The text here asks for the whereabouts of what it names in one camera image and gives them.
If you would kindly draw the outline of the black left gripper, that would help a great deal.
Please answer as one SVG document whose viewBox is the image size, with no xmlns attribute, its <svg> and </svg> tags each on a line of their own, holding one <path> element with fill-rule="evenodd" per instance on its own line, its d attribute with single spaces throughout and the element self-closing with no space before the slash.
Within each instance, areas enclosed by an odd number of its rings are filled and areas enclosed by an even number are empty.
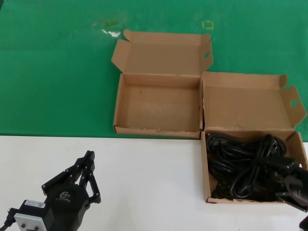
<svg viewBox="0 0 308 231">
<path fill-rule="evenodd" d="M 78 229 L 85 212 L 91 204 L 101 202 L 100 191 L 93 174 L 95 152 L 87 151 L 84 157 L 48 182 L 42 185 L 42 190 L 53 213 L 52 229 Z M 75 182 L 80 178 L 79 186 Z M 89 196 L 86 188 L 90 184 L 93 196 Z"/>
</svg>

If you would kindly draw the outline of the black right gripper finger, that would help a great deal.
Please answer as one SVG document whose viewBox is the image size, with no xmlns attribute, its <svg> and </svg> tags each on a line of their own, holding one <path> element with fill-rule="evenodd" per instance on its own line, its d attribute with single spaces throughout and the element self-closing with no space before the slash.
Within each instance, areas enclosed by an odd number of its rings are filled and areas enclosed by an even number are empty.
<svg viewBox="0 0 308 231">
<path fill-rule="evenodd" d="M 277 180 L 296 179 L 304 180 L 308 178 L 308 172 L 301 167 L 284 167 L 276 170 Z"/>
<path fill-rule="evenodd" d="M 303 186 L 288 185 L 282 192 L 277 192 L 276 197 L 296 209 L 308 211 L 308 190 Z"/>
</svg>

